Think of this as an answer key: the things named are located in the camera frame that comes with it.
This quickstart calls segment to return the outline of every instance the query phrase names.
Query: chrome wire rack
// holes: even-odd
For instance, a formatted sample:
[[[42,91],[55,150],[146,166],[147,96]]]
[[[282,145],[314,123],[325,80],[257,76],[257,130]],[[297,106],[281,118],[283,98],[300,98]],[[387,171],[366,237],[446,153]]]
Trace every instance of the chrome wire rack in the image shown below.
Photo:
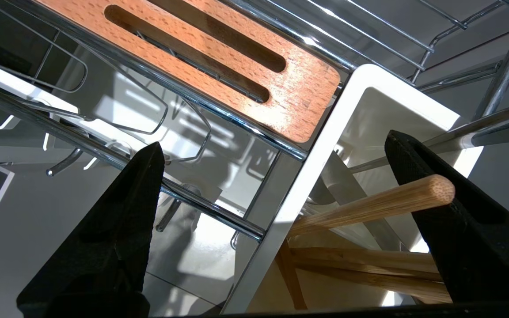
[[[270,131],[269,129],[259,125],[258,123],[251,121],[250,119],[243,117],[233,111],[230,111],[227,107],[222,105],[222,103],[214,100],[213,98],[204,95],[201,92],[198,92],[196,89],[189,87],[186,84],[183,84],[177,80],[174,80],[172,77],[161,73],[157,69],[150,67],[147,64],[143,64],[139,61],[138,58],[131,56],[129,53],[125,52],[120,48],[116,48],[112,46],[107,41],[96,38],[93,34],[89,33],[87,30],[83,30],[81,27],[73,25],[65,20],[63,17],[58,16],[54,12],[50,12],[42,8],[39,4],[32,0],[7,0],[9,3],[21,8],[22,10],[28,12],[32,16],[39,18],[43,22],[54,26],[64,34],[67,34],[75,41],[82,44],[85,48],[89,49],[91,52],[98,54],[104,60],[113,63],[119,63],[123,66],[130,68],[131,70],[143,75],[156,83],[164,86],[168,90],[175,92],[182,99],[189,103],[189,105],[193,105],[193,107],[202,107],[207,111],[215,114],[216,116],[233,123],[247,132],[255,135],[259,139],[268,143],[269,145],[275,147],[277,150],[285,153],[286,155],[290,155],[291,157],[297,159],[304,163],[308,157],[308,154],[311,152],[307,151],[303,147],[293,144],[290,141],[286,140],[284,137],[277,135],[276,133]],[[308,49],[310,52],[315,54],[317,57],[326,60],[332,65],[338,67],[340,70],[345,71],[347,74],[351,74],[354,72],[357,67],[359,67],[359,63],[355,60],[350,60],[346,57],[343,57],[340,54],[334,53],[331,47],[322,44],[319,40],[315,38],[311,38],[304,32],[301,32],[297,28],[292,27],[287,24],[285,21],[277,18],[276,16],[270,14],[269,12],[263,10],[258,5],[254,5],[254,2],[248,2],[246,0],[220,0],[224,2],[226,5],[234,8],[235,10],[245,14],[249,18],[256,20],[260,24],[263,24],[270,29],[286,36],[287,38],[293,40],[298,45]],[[381,24],[387,26],[392,29],[394,32],[398,33],[404,39],[414,43],[424,50],[424,55],[420,61],[414,61],[412,58],[404,55],[402,52],[390,47],[388,44],[382,42],[378,38],[374,37],[370,32],[366,32],[362,28],[357,27],[355,24],[351,23],[346,19],[342,19],[338,14],[336,14],[330,8],[319,4],[319,2],[315,0],[303,0],[308,3],[308,5],[313,6],[316,10],[321,12],[324,18],[333,19],[336,22],[342,24],[343,26],[350,28],[356,31],[358,34],[361,34],[368,40],[370,40],[373,44],[379,45],[384,48],[388,52],[394,54],[394,56],[400,58],[406,63],[410,64],[414,67],[415,72],[411,77],[402,76],[402,74],[398,74],[388,67],[382,65],[380,62],[373,60],[369,56],[367,56],[364,52],[359,49],[356,49],[352,45],[349,45],[339,38],[336,38],[334,35],[325,31],[322,27],[313,24],[310,21],[303,19],[301,16],[295,14],[295,12],[291,12],[287,10],[285,7],[281,6],[278,2],[274,0],[260,0],[257,3],[262,4],[265,3],[267,6],[271,6],[275,8],[275,10],[279,10],[284,14],[287,14],[291,18],[295,20],[299,20],[302,24],[308,27],[309,30],[313,30],[318,32],[321,36],[341,45],[342,48],[348,50],[348,52],[353,52],[359,58],[368,61],[368,63],[376,64],[386,71],[392,73],[396,77],[402,79],[406,83],[412,86],[416,86],[416,80],[418,79],[418,75],[424,71],[426,61],[428,58],[435,52],[436,46],[440,40],[453,34],[458,30],[467,30],[468,27],[479,20],[483,16],[488,15],[493,12],[497,8],[501,6],[509,7],[509,0],[501,0],[494,2],[493,4],[483,8],[479,12],[472,14],[465,20],[458,20],[453,16],[449,15],[447,12],[444,12],[440,8],[437,8],[427,0],[418,0],[418,3],[422,6],[426,6],[429,10],[431,10],[434,16],[442,16],[447,19],[452,26],[450,28],[444,30],[440,34],[436,35],[429,44],[424,44],[418,39],[414,38],[407,32],[402,29],[394,26],[387,20],[384,20],[379,15],[371,12],[364,6],[357,4],[352,0],[344,0],[347,3],[347,6],[351,6],[355,8],[355,10],[360,10],[364,14],[367,14],[373,20],[380,22]],[[454,87],[457,85],[472,83],[473,81],[489,78],[493,76],[493,80],[491,85],[481,101],[479,108],[477,109],[477,115],[475,116],[475,120],[460,129],[455,129],[454,131],[450,131],[440,137],[438,137],[434,141],[434,145],[437,145],[439,142],[448,143],[453,140],[460,139],[466,135],[472,135],[473,133],[478,133],[483,131],[484,129],[488,129],[491,127],[495,127],[496,125],[502,125],[504,123],[508,123],[509,125],[509,111],[501,111],[495,113],[498,104],[504,96],[506,89],[509,86],[509,51],[505,55],[503,61],[498,63],[493,63],[489,66],[484,66],[481,68],[477,68],[475,70],[468,71],[461,75],[451,76],[450,78],[446,78],[444,80],[439,80],[435,83],[429,83],[426,85],[422,85],[417,87],[418,89],[424,92],[434,92],[436,90],[441,90],[449,87]],[[339,85],[339,89],[343,89],[344,84]],[[55,135],[58,138],[63,139],[74,145],[76,148],[85,151],[98,159],[109,163],[110,165],[117,167],[118,169],[123,169],[125,165],[127,165],[129,159],[124,155],[121,155],[108,147],[105,147],[103,144],[85,137],[84,135],[73,131],[60,124],[57,121],[53,121],[48,117],[45,117],[41,113],[34,111],[34,109],[24,105],[16,99],[12,99],[2,93],[0,93],[0,109],[16,115],[17,117],[31,121],[35,125],[43,128],[45,131]],[[232,227],[240,233],[245,234],[247,237],[256,240],[257,242],[262,242],[263,238],[267,234],[267,230],[263,229],[260,226],[255,225],[252,222],[247,221],[245,218],[239,217],[234,213],[214,204],[203,197],[200,197],[168,179],[164,179],[163,186],[161,189],[162,192],[167,193],[171,197],[174,197],[176,200],[181,201],[186,204],[192,205],[192,207],[198,209],[199,211],[206,213],[209,216],[214,217],[220,222]]]

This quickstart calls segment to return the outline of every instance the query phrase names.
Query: dish rack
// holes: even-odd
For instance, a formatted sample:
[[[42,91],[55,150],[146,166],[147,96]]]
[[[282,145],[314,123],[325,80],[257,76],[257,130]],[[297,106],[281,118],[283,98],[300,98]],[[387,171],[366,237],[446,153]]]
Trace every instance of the dish rack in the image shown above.
[[[315,142],[312,145],[303,147],[301,145],[291,143],[284,137],[274,133],[273,131],[270,131],[266,127],[263,127],[262,125],[259,125],[254,121],[251,121],[249,118],[243,117],[237,113],[234,113],[233,111],[229,111],[228,108],[222,105],[222,103],[219,103],[214,99],[210,98],[209,96],[206,96],[201,92],[198,92],[196,89],[188,87],[186,84],[176,81],[173,78],[167,76],[166,74],[162,74],[161,72],[159,72],[155,68],[150,67],[147,64],[141,63],[134,56],[129,55],[128,53],[119,48],[111,46],[111,44],[109,44],[105,40],[95,38],[88,31],[83,30],[79,26],[70,24],[69,22],[64,20],[64,18],[58,16],[54,12],[50,12],[42,8],[35,2],[31,0],[7,0],[7,1],[9,4],[12,4],[17,8],[24,10],[28,14],[55,27],[56,32],[55,36],[52,39],[45,38],[41,34],[38,34],[39,36],[41,36],[41,38],[44,38],[49,43],[50,46],[42,61],[42,65],[39,67],[35,76],[27,76],[0,66],[0,71],[2,72],[0,73],[0,87],[3,86],[2,85],[3,81],[9,79],[7,75],[12,74],[25,80],[31,81],[32,83],[40,84],[43,87],[58,89],[59,91],[65,93],[75,92],[77,89],[79,89],[81,85],[84,84],[85,78],[87,77],[88,72],[87,65],[85,65],[83,61],[81,61],[73,54],[67,52],[67,50],[55,44],[58,35],[65,34],[72,38],[73,40],[75,40],[84,48],[88,49],[91,53],[98,56],[101,60],[103,60],[108,65],[113,67],[115,70],[122,73],[125,77],[129,78],[135,84],[137,84],[138,81],[131,77],[121,67],[119,67],[118,64],[128,67],[129,69],[137,72],[138,74],[143,75],[146,78],[162,85],[168,90],[175,92],[177,95],[182,97],[184,101],[186,101],[186,103],[192,108],[193,111],[200,115],[204,123],[209,128],[209,132],[206,135],[206,138],[200,147],[200,151],[198,151],[197,155],[195,155],[194,157],[172,160],[192,161],[194,159],[198,159],[202,155],[202,152],[205,149],[205,145],[209,142],[211,131],[211,127],[208,121],[199,111],[199,109],[202,108],[224,119],[225,121],[237,125],[238,127],[254,135],[255,137],[261,139],[268,145],[271,145],[272,147],[276,148],[279,151],[279,155],[275,157],[272,165],[274,165],[281,156],[287,155],[299,161],[302,164],[302,167],[305,167],[307,170],[311,170],[313,171],[313,173],[317,173],[319,175],[319,172],[321,171],[321,168],[323,167],[323,164],[325,162],[311,161],[308,159],[311,157],[314,151],[323,151],[323,148],[317,147],[316,145],[318,145],[319,143],[323,143],[323,140],[330,137],[328,136],[327,131],[320,130]],[[479,20],[484,16],[487,16],[489,13],[497,10],[501,6],[509,7],[509,0],[499,0],[493,2],[489,6],[486,6],[486,8],[483,8],[482,10],[472,14],[465,20],[458,20],[457,18],[454,18],[444,10],[441,10],[437,6],[434,6],[428,0],[417,0],[419,4],[428,8],[431,11],[431,14],[433,14],[433,16],[441,16],[448,20],[450,24],[449,28],[437,34],[428,44],[414,38],[414,36],[411,36],[406,31],[400,29],[398,26],[395,26],[391,22],[384,20],[378,14],[371,12],[365,6],[361,6],[360,4],[353,0],[341,1],[342,4],[350,6],[352,10],[358,10],[359,12],[368,16],[368,18],[370,18],[371,20],[375,20],[376,22],[383,24],[390,30],[396,32],[398,36],[402,38],[402,40],[412,42],[416,46],[424,50],[424,54],[420,61],[414,61],[412,58],[406,56],[402,52],[399,52],[390,45],[377,39],[376,37],[373,36],[373,34],[370,34],[370,32],[367,32],[363,28],[356,26],[356,24],[352,23],[350,20],[342,18],[340,14],[337,14],[334,10],[331,10],[327,6],[320,4],[320,2],[317,2],[317,0],[304,0],[304,2],[308,6],[311,6],[312,8],[315,9],[316,12],[319,12],[319,14],[323,15],[324,19],[329,20],[332,19],[335,23],[340,24],[344,28],[348,28],[350,30],[353,30],[354,32],[357,32],[364,38],[368,39],[370,43],[372,43],[373,45],[378,45],[382,47],[383,49],[393,54],[397,58],[411,65],[414,68],[414,73],[412,76],[400,74],[398,72],[391,70],[387,66],[382,65],[380,62],[377,62],[376,60],[365,54],[362,50],[356,49],[354,46],[347,44],[346,42],[343,42],[339,38],[336,38],[334,35],[327,32],[327,30],[324,30],[323,27],[316,25],[309,20],[306,20],[305,18],[293,12],[292,10],[289,10],[283,4],[279,3],[276,0],[260,0],[256,2],[246,0],[220,0],[220,1],[224,2],[224,4],[230,6],[231,8],[234,8],[238,12],[241,12],[245,16],[248,16],[252,20],[259,22],[260,24],[266,26],[267,28],[270,28],[271,30],[281,34],[282,36],[285,36],[286,38],[295,42],[297,45],[307,49],[315,56],[329,62],[331,65],[335,66],[338,70],[345,72],[346,74],[348,74],[348,76],[350,76],[350,74],[352,74],[352,72],[354,72],[362,64],[358,61],[365,61],[366,63],[377,65],[378,67],[384,69],[385,71],[404,81],[408,85],[415,87],[419,91],[425,93],[440,91],[442,89],[456,87],[458,85],[464,85],[467,83],[472,83],[473,81],[478,81],[492,77],[492,82],[489,88],[487,89],[485,96],[480,102],[475,113],[475,117],[472,119],[471,123],[463,125],[457,129],[452,129],[451,131],[428,141],[428,144],[432,147],[446,147],[452,143],[456,143],[457,140],[465,136],[473,137],[479,133],[488,133],[489,131],[498,131],[504,128],[509,128],[509,109],[496,112],[497,106],[500,104],[505,94],[505,91],[509,86],[509,51],[505,55],[504,59],[500,62],[491,63],[489,65],[482,67],[477,67],[473,70],[464,72],[462,74],[450,76],[446,79],[438,80],[432,83],[427,83],[423,85],[416,84],[418,76],[423,71],[426,70],[426,62],[436,51],[437,44],[443,38],[446,38],[447,36],[450,36],[451,34],[458,32],[460,30],[462,31],[468,30],[468,27],[475,21]],[[276,16],[275,14],[270,13],[270,11],[280,12],[280,16]],[[2,10],[1,8],[0,12],[2,12],[2,14],[5,14],[9,18],[16,20],[24,27],[29,28],[26,24],[20,22],[19,20],[11,16],[9,13]],[[297,21],[297,24],[305,26],[305,29],[292,26],[292,24],[287,22],[286,19],[284,19],[283,17],[287,17],[288,20]],[[142,35],[140,36],[144,40],[147,40],[154,44],[152,40],[147,39]],[[324,44],[326,42],[331,42],[345,51],[352,52],[358,58],[348,59],[341,54],[335,53],[335,50],[331,45]],[[62,50],[83,66],[84,75],[82,76],[82,79],[79,82],[79,84],[77,84],[75,87],[69,89],[60,88],[49,83],[44,83],[37,79],[37,76],[40,73],[40,69],[44,65],[51,48],[57,48],[59,50]],[[170,48],[162,49],[166,50],[167,52],[170,52],[175,57],[178,57],[178,53],[173,52]],[[347,80],[339,84],[338,90],[334,96],[336,100],[331,109],[335,109],[335,104],[339,99],[338,97],[341,96],[341,94],[343,93],[346,83]],[[78,114],[77,111],[75,110],[75,107],[72,108],[72,105],[69,105],[65,102],[56,101],[56,103],[52,103],[53,106],[49,106],[38,102],[26,100],[25,99],[26,94],[24,92],[20,93],[18,89],[10,91],[11,93],[14,93],[20,98],[10,97],[0,92],[1,110],[6,111],[7,113],[15,117],[18,117],[21,120],[30,121],[33,124],[43,128],[50,135],[53,135],[59,139],[63,139],[67,143],[74,145],[74,147],[76,147],[75,150],[76,154],[81,153],[81,151],[83,151],[89,153],[90,155],[93,155],[94,157],[101,161],[104,161],[105,163],[112,165],[113,167],[123,169],[123,167],[125,167],[125,165],[127,165],[127,163],[130,160],[129,157],[125,155],[125,153],[133,153],[133,151],[138,151],[141,147],[144,146],[143,143],[138,143],[127,137],[128,139],[123,142],[123,145],[117,145],[119,149],[125,151],[125,153],[119,153],[118,151],[112,149],[112,147],[115,147],[115,145],[107,143],[107,141],[103,141],[99,138],[100,135],[98,133],[95,133],[95,126],[87,125],[89,121],[96,121],[95,118]],[[252,95],[252,93],[250,92],[244,93],[247,96]],[[161,127],[166,117],[168,106],[165,104],[164,109],[165,109],[164,114],[159,120],[158,125],[154,131]],[[51,113],[51,117],[47,117],[42,113],[37,112],[36,110],[47,111]],[[70,121],[70,123],[76,125],[80,129],[83,129],[84,133],[78,133],[74,129],[69,129],[62,123],[54,120],[52,118],[53,116],[62,117],[63,119]],[[326,120],[326,124],[329,122],[332,125],[333,124],[331,122],[332,120],[333,119],[328,117]],[[131,131],[130,127],[116,125],[114,123],[107,123],[104,121],[102,121],[100,125],[103,127],[107,127],[109,131],[111,131],[111,129],[113,130],[116,129],[115,134],[118,135],[126,136],[126,132]],[[153,132],[137,131],[137,132],[154,133],[154,131]],[[487,140],[485,141],[485,144],[491,143],[492,141]],[[71,157],[66,159],[66,162],[62,164],[61,169],[67,167],[68,163],[70,162],[72,162]],[[360,171],[365,171],[385,164],[386,163],[385,161],[383,161],[383,159],[379,159],[376,161],[372,161],[371,163],[365,163],[364,165],[352,167],[351,172],[356,173]],[[252,238],[255,242],[257,242],[257,244],[262,244],[266,237],[269,237],[269,233],[272,229],[264,229],[263,227],[247,220],[247,218],[249,216],[250,211],[252,211],[253,209],[253,204],[257,200],[257,197],[260,195],[262,189],[265,187],[267,182],[269,182],[268,176],[271,171],[272,167],[269,169],[269,172],[263,179],[261,187],[257,191],[256,196],[253,199],[253,203],[251,204],[251,206],[249,206],[249,209],[247,210],[244,217],[237,216],[235,215],[235,213],[232,213],[231,211],[228,211],[227,209],[224,209],[218,206],[217,204],[208,201],[207,199],[201,197],[200,195],[190,191],[186,187],[178,185],[177,183],[170,181],[168,179],[164,179],[161,191],[167,193],[168,195],[173,197],[176,201],[189,204],[192,207],[196,208],[198,211],[201,211],[202,213],[205,213],[217,219],[218,221],[223,222],[224,224],[232,227],[238,233],[242,233],[247,237]],[[304,182],[303,175],[301,174],[298,175],[294,183],[297,182]],[[262,248],[259,248],[257,250],[257,253],[261,252]]]

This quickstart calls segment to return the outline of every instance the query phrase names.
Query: dish drying rack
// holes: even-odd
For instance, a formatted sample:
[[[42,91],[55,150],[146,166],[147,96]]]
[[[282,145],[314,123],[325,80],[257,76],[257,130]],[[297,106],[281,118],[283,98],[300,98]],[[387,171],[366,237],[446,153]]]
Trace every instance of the dish drying rack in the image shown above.
[[[220,0],[220,1],[224,2],[224,4],[230,6],[231,8],[234,8],[238,12],[241,12],[245,16],[248,16],[252,20],[255,20],[260,24],[266,26],[267,28],[270,28],[271,30],[274,30],[275,32],[285,36],[286,38],[289,38],[291,41],[295,42],[299,46],[302,46],[303,48],[307,49],[309,52],[313,53],[317,57],[322,58],[323,60],[329,62],[331,65],[337,67],[339,70],[346,72],[347,74],[351,74],[352,72],[354,72],[360,65],[356,63],[354,60],[347,59],[337,53],[334,53],[331,47],[321,44],[322,43],[320,41],[321,38],[335,42],[335,44],[339,45],[343,49],[353,52],[356,56],[366,60],[368,63],[376,64],[377,66],[383,68],[390,74],[393,74],[400,80],[425,93],[440,91],[442,89],[456,87],[458,85],[464,85],[467,83],[472,83],[473,81],[478,81],[492,77],[493,78],[492,82],[489,88],[487,89],[485,96],[480,102],[471,123],[458,127],[456,129],[452,129],[451,131],[444,133],[439,137],[427,141],[426,143],[431,147],[443,147],[443,148],[458,147],[458,145],[456,145],[458,140],[466,136],[470,137],[472,140],[475,140],[475,137],[479,136],[481,133],[488,135],[489,133],[509,128],[509,108],[496,112],[497,106],[500,104],[505,94],[505,91],[509,86],[509,51],[505,55],[504,59],[500,62],[491,63],[489,65],[482,67],[477,67],[473,70],[464,72],[462,74],[450,76],[446,79],[438,80],[432,83],[427,83],[423,85],[416,84],[416,81],[418,80],[418,75],[420,75],[422,71],[426,70],[426,62],[429,60],[430,56],[436,51],[437,44],[438,42],[440,42],[440,40],[447,36],[450,36],[451,34],[457,31],[468,30],[468,27],[475,21],[479,20],[484,16],[487,16],[489,13],[497,10],[501,6],[509,7],[509,0],[499,0],[493,2],[486,8],[483,8],[482,10],[472,14],[471,16],[462,21],[447,14],[447,12],[441,10],[440,8],[437,8],[437,6],[434,6],[428,0],[417,0],[419,4],[426,6],[426,8],[430,9],[434,16],[441,16],[447,19],[450,23],[449,28],[440,32],[440,34],[437,34],[428,44],[423,43],[420,40],[414,38],[406,31],[398,28],[397,26],[395,26],[394,24],[390,23],[387,20],[384,20],[379,15],[375,14],[374,12],[371,12],[364,6],[361,6],[360,4],[357,4],[355,1],[353,0],[343,1],[346,2],[347,6],[351,6],[352,9],[359,10],[366,14],[367,16],[369,16],[370,19],[376,20],[377,22],[380,22],[384,26],[390,28],[391,30],[396,32],[399,36],[401,36],[403,40],[410,41],[417,45],[418,47],[422,48],[422,50],[424,50],[425,52],[420,61],[414,61],[412,58],[405,56],[401,52],[398,52],[396,49],[388,46],[381,40],[378,40],[371,34],[367,33],[365,30],[362,30],[361,28],[355,26],[355,24],[352,24],[351,21],[341,18],[341,16],[337,15],[334,11],[327,8],[327,6],[323,6],[318,2],[315,2],[314,0],[305,0],[305,2],[307,2],[310,6],[313,6],[317,11],[319,11],[320,14],[323,14],[324,19],[335,20],[336,23],[339,23],[342,26],[357,32],[358,34],[361,34],[362,36],[370,40],[374,45],[379,45],[388,52],[394,54],[394,56],[400,58],[401,60],[413,66],[415,69],[414,74],[409,77],[406,77],[402,74],[398,74],[388,69],[386,66],[383,66],[376,60],[367,56],[364,52],[354,48],[353,46],[345,42],[342,42],[341,40],[339,40],[332,34],[328,33],[320,26],[305,20],[301,16],[297,15],[295,12],[288,10],[287,8],[281,6],[278,2],[274,0],[260,0],[260,2],[257,2],[258,3],[257,5],[246,0]],[[167,193],[168,195],[173,197],[176,201],[189,204],[192,207],[196,208],[198,211],[201,211],[202,213],[205,213],[217,219],[218,221],[223,222],[224,224],[232,227],[237,231],[237,233],[242,233],[247,237],[255,240],[258,244],[262,244],[262,242],[268,236],[269,231],[271,229],[263,229],[261,226],[258,226],[253,222],[248,221],[247,217],[250,211],[252,211],[253,204],[256,203],[257,197],[259,197],[263,187],[265,187],[268,181],[268,176],[273,169],[273,165],[277,162],[279,157],[281,157],[281,155],[289,155],[296,159],[297,161],[300,161],[303,164],[303,166],[311,165],[311,167],[306,167],[307,169],[318,171],[318,173],[319,171],[321,171],[321,167],[323,165],[320,165],[320,163],[315,162],[310,163],[308,161],[308,158],[311,156],[311,153],[313,153],[313,151],[317,148],[316,145],[323,142],[324,139],[328,138],[327,132],[323,132],[322,130],[320,130],[317,139],[315,140],[313,145],[309,147],[309,150],[307,150],[300,145],[291,143],[284,137],[274,133],[273,131],[270,131],[269,129],[263,127],[262,125],[259,125],[254,121],[251,121],[249,118],[242,117],[241,115],[238,115],[233,111],[228,110],[228,108],[226,108],[221,103],[215,101],[209,96],[206,96],[198,92],[194,88],[188,87],[185,84],[176,81],[165,74],[162,74],[155,68],[152,68],[147,64],[141,63],[137,58],[130,56],[128,53],[124,52],[119,48],[111,46],[111,44],[109,44],[105,40],[95,38],[88,31],[81,29],[79,26],[70,24],[64,18],[42,8],[41,6],[39,6],[38,4],[31,0],[7,0],[7,2],[9,4],[16,6],[17,8],[24,10],[28,14],[42,20],[43,22],[55,27],[56,32],[52,39],[45,38],[44,36],[42,36],[42,34],[38,34],[35,30],[29,28],[26,24],[20,22],[12,15],[4,11],[2,8],[0,8],[0,12],[2,14],[15,20],[23,27],[29,28],[32,32],[35,32],[41,38],[43,38],[45,41],[49,43],[49,48],[46,54],[44,55],[44,59],[42,60],[41,66],[38,68],[34,76],[20,74],[16,71],[0,66],[0,70],[4,71],[5,74],[9,73],[15,75],[16,77],[23,78],[26,81],[30,81],[32,84],[34,83],[40,84],[43,87],[56,89],[64,93],[76,92],[84,84],[88,70],[87,65],[82,60],[80,60],[73,54],[67,52],[67,50],[61,48],[59,45],[55,43],[59,34],[65,34],[69,36],[69,38],[72,38],[78,44],[89,50],[91,53],[98,56],[109,66],[113,67],[113,69],[115,69],[117,72],[121,73],[126,78],[133,81],[135,84],[139,85],[139,87],[141,87],[145,91],[151,93],[152,96],[156,95],[150,92],[147,87],[140,84],[139,81],[134,79],[128,72],[123,70],[118,65],[120,64],[125,67],[128,67],[131,70],[136,71],[140,75],[143,75],[146,78],[151,79],[156,83],[162,85],[168,90],[175,92],[177,95],[182,97],[184,101],[186,101],[187,105],[189,105],[189,107],[191,107],[191,109],[194,112],[196,112],[200,116],[204,124],[206,124],[206,126],[209,129],[208,134],[206,135],[206,138],[200,147],[200,150],[194,157],[171,160],[192,161],[194,159],[198,159],[202,155],[205,149],[205,145],[209,142],[211,127],[209,122],[204,117],[204,115],[202,115],[202,113],[200,112],[199,110],[200,108],[210,111],[211,113],[224,119],[225,121],[228,121],[234,125],[241,127],[242,129],[246,130],[252,135],[255,135],[255,137],[258,137],[268,145],[275,147],[279,151],[278,155],[276,155],[276,157],[274,158],[269,169],[269,172],[263,179],[263,182],[260,188],[258,189],[253,199],[253,202],[249,206],[244,217],[235,215],[235,213],[232,213],[227,209],[224,209],[218,206],[217,204],[214,204],[208,201],[207,199],[204,199],[200,195],[190,191],[189,189],[186,189],[186,187],[182,185],[178,185],[173,181],[164,179],[161,191]],[[312,38],[307,36],[304,32],[300,31],[298,28],[294,28],[291,25],[284,22],[283,20],[277,18],[273,14],[270,14],[267,10],[260,6],[260,4],[264,4],[266,8],[274,8],[275,10],[280,11],[286,16],[289,16],[294,20],[297,20],[301,24],[305,25],[308,30],[311,30],[312,32],[317,32],[320,38]],[[152,42],[150,39],[147,39],[143,35],[141,34],[137,35],[143,38],[144,40],[147,40],[152,44],[155,44],[154,42]],[[175,57],[178,57],[178,53],[173,52],[170,48],[164,48],[160,44],[155,45],[161,47],[164,50],[167,50]],[[80,63],[83,66],[84,75],[82,76],[81,81],[75,87],[69,89],[61,88],[37,79],[37,76],[40,74],[40,70],[44,66],[44,63],[46,62],[48,54],[52,48],[62,50],[65,54],[68,54],[72,59],[76,60],[77,63]],[[190,63],[189,61],[186,61],[183,57],[181,58],[181,60]],[[209,75],[220,80],[217,74]],[[340,94],[343,92],[343,89],[345,88],[346,82],[347,81],[344,81],[343,83],[339,84],[338,90],[335,93],[334,97],[340,96]],[[45,105],[44,103],[37,102],[36,100],[27,100],[25,99],[24,93],[20,94],[17,93],[17,91],[12,91],[12,93],[18,95],[19,97],[11,97],[0,92],[0,109],[6,111],[12,116],[20,118],[21,120],[32,122],[33,124],[38,125],[42,129],[44,129],[50,135],[58,137],[59,139],[62,139],[76,147],[75,151],[72,153],[71,156],[65,159],[65,161],[59,163],[57,165],[58,167],[53,167],[53,173],[56,173],[57,171],[59,172],[60,170],[63,170],[66,167],[68,167],[69,164],[75,161],[75,159],[77,158],[76,156],[78,154],[81,154],[82,152],[89,153],[90,155],[93,155],[97,159],[104,161],[105,163],[108,163],[113,167],[123,169],[123,167],[125,167],[125,165],[127,165],[127,163],[130,160],[130,158],[125,155],[125,153],[129,153],[130,155],[131,153],[134,153],[134,151],[138,151],[141,148],[139,144],[127,141],[123,142],[120,141],[117,142],[117,144],[115,142],[107,143],[99,141],[100,137],[99,134],[96,134],[93,130],[95,126],[87,125],[88,122],[99,121],[99,119],[96,119],[95,117],[89,117],[86,115],[78,114],[77,111],[75,110],[75,107],[72,107],[71,105],[68,106],[67,103],[65,102],[60,102],[61,99],[59,98],[56,98],[58,99],[57,103],[52,103],[52,106],[50,106]],[[244,92],[244,94],[252,99],[257,98],[250,92]],[[156,132],[158,128],[161,127],[168,111],[168,106],[166,105],[166,103],[164,103],[162,99],[158,97],[156,98],[161,104],[163,104],[164,113],[161,119],[158,121],[157,127],[152,132],[145,132],[138,129],[133,129],[131,127],[126,127],[123,125],[117,125],[115,123],[111,122],[108,123],[104,121],[101,121],[100,125],[102,125],[103,127],[111,127],[108,128],[109,131],[111,129],[116,129],[117,131],[116,133],[119,134],[124,134],[127,131],[134,133],[152,134]],[[335,108],[337,100],[333,104],[332,109]],[[51,115],[50,117],[47,117],[46,115],[36,110],[46,111]],[[69,129],[59,121],[56,121],[55,119],[57,117],[61,117],[69,121],[70,123],[78,126],[80,129],[83,130],[84,133],[79,133],[76,132],[74,129]],[[324,124],[324,126],[327,125],[328,122],[332,125],[333,123],[331,121],[333,121],[333,119],[328,117],[326,124]],[[493,141],[489,141],[488,139],[485,139],[484,141],[484,144],[492,143]],[[460,147],[475,147],[477,145],[483,144],[475,143],[470,145],[463,144],[460,145]],[[112,149],[113,147],[117,147],[121,151],[124,151],[125,153],[119,153],[113,150]],[[385,164],[387,163],[385,162],[384,159],[378,159],[375,161],[371,161],[370,163],[359,165],[357,167],[351,167],[350,169],[352,173],[356,173],[372,169],[374,167],[379,167]],[[296,178],[295,182],[303,182],[303,180],[301,179],[303,178],[301,177],[300,174]]]

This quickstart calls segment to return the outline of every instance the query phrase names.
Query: wooden cutting board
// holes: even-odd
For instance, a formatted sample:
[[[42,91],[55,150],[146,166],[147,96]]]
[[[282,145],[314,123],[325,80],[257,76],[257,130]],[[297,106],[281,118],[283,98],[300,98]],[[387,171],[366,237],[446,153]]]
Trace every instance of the wooden cutting board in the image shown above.
[[[218,0],[36,1],[297,143],[340,81],[324,61]]]

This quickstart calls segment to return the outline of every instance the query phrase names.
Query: wooden knife block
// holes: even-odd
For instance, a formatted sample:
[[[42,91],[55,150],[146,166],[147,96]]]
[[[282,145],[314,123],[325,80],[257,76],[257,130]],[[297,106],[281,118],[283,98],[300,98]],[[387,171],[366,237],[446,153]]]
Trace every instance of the wooden knife block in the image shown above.
[[[340,81],[327,63],[218,0],[36,1],[297,143]]]

